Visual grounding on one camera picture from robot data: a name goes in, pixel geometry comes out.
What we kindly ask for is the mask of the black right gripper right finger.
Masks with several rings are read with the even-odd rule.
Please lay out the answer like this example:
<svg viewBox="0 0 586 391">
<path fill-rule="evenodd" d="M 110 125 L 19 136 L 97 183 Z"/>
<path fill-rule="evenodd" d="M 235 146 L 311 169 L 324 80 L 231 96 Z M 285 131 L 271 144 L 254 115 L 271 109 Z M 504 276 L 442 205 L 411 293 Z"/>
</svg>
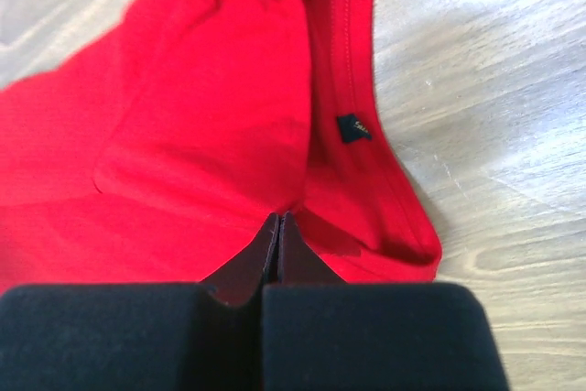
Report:
<svg viewBox="0 0 586 391">
<path fill-rule="evenodd" d="M 348 284 L 281 218 L 262 297 L 266 390 L 503 390 L 484 308 L 449 283 Z"/>
</svg>

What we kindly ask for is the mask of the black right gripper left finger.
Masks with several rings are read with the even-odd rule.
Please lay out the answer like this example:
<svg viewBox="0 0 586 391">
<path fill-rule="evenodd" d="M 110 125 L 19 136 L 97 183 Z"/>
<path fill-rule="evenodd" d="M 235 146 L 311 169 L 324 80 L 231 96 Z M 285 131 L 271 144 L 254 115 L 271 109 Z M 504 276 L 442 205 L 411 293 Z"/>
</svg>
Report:
<svg viewBox="0 0 586 391">
<path fill-rule="evenodd" d="M 279 218 L 200 283 L 28 285 L 1 297 L 4 390 L 257 390 Z"/>
</svg>

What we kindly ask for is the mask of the red t shirt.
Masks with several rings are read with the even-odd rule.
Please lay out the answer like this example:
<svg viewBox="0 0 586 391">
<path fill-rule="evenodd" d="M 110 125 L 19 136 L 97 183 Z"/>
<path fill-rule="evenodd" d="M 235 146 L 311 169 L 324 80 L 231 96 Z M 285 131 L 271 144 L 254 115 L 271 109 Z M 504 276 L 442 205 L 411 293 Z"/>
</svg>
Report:
<svg viewBox="0 0 586 391">
<path fill-rule="evenodd" d="M 200 281 L 293 212 L 350 282 L 440 240 L 380 126 L 373 0 L 134 0 L 1 92 L 1 287 Z"/>
</svg>

